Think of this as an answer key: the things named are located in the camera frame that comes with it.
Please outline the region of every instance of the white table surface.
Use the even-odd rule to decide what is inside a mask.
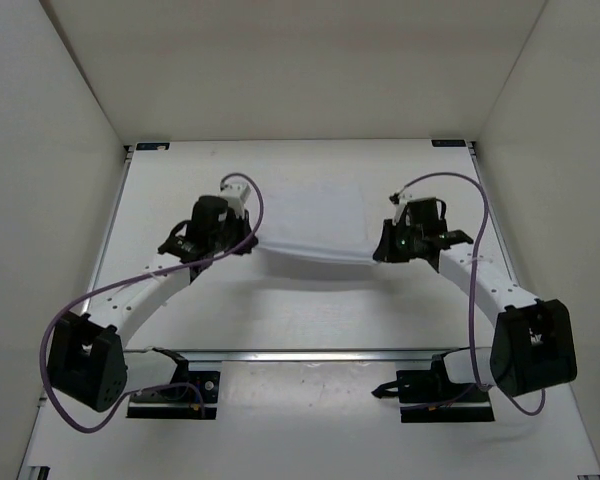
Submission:
[[[190,215],[197,197],[214,193],[229,171],[252,175],[263,190],[325,178],[356,182],[375,241],[382,220],[393,214],[388,195],[441,170],[476,177],[466,148],[433,148],[427,140],[195,142],[136,152],[99,284],[138,272],[170,228]],[[414,193],[443,198],[449,227],[475,234],[481,202],[471,185],[437,179]],[[254,200],[250,208],[255,215]],[[491,225],[483,253],[505,268]],[[424,263],[363,272],[295,265],[290,279],[270,273],[257,254],[216,264],[152,317],[130,347],[467,344],[466,296]],[[357,280],[347,280],[351,276]],[[482,316],[477,325],[478,343],[488,345],[491,326]],[[394,400],[369,394],[395,379],[395,371],[391,362],[225,363],[217,420],[127,420],[121,413],[95,435],[73,432],[47,405],[27,463],[50,466],[51,479],[575,480],[599,473],[569,387],[550,389],[547,408],[536,418],[522,416],[495,392],[496,422],[403,425]],[[96,422],[93,412],[62,398],[79,420]],[[532,408],[538,398],[521,401]]]
[[[274,185],[356,183],[366,204],[360,214],[366,218],[368,238],[377,244],[382,221],[395,210],[389,195],[438,170],[476,178],[466,148],[433,148],[426,140],[192,142],[172,143],[166,151],[138,151],[98,283],[138,273],[171,228],[190,217],[198,196],[215,193],[228,172],[251,175],[265,192]],[[435,179],[413,192],[444,199],[449,228],[475,236],[482,202],[472,185]],[[255,217],[255,196],[249,208]],[[505,268],[491,225],[483,253]],[[467,343],[466,295],[423,261],[371,268],[282,265],[281,275],[296,277],[285,279],[267,275],[261,257],[256,253],[218,262],[159,310],[129,347],[428,348]],[[478,342],[490,345],[493,329],[482,316],[477,330]]]

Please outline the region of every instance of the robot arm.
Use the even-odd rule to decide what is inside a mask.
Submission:
[[[170,271],[172,267],[211,260],[251,233],[249,212],[244,208],[249,193],[247,184],[229,183],[218,196],[200,197],[191,220],[178,223],[144,266],[143,273],[154,275],[114,291],[81,316],[66,313],[55,327],[47,361],[51,385],[103,412],[125,391],[186,381],[187,361],[177,353],[159,348],[125,353],[124,348],[160,306],[190,285],[210,263]],[[251,253],[256,245],[253,237],[234,253]]]
[[[495,328],[492,347],[476,350],[483,384],[497,385],[514,397],[575,379],[569,312],[560,301],[542,301],[488,261],[474,259],[469,246],[473,240],[460,230],[447,230],[444,202],[412,200],[404,192],[391,201],[397,213],[384,222],[376,261],[425,259],[467,295],[472,264],[477,262],[476,304]],[[469,350],[448,353],[443,360],[452,383],[475,382]]]

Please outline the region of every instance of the cloth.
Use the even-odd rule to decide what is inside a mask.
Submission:
[[[375,263],[359,185],[285,188],[264,197],[259,248],[315,262]]]

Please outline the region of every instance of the white cloth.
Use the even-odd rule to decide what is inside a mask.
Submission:
[[[316,262],[375,263],[359,185],[280,189],[264,198],[259,248]]]

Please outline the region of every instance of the white wall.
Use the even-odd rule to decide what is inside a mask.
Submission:
[[[527,285],[570,307],[600,460],[600,0],[551,0],[480,136]]]
[[[84,290],[124,151],[35,0],[0,0],[0,479],[41,391],[40,336]]]
[[[139,139],[474,139],[544,0],[43,0]]]

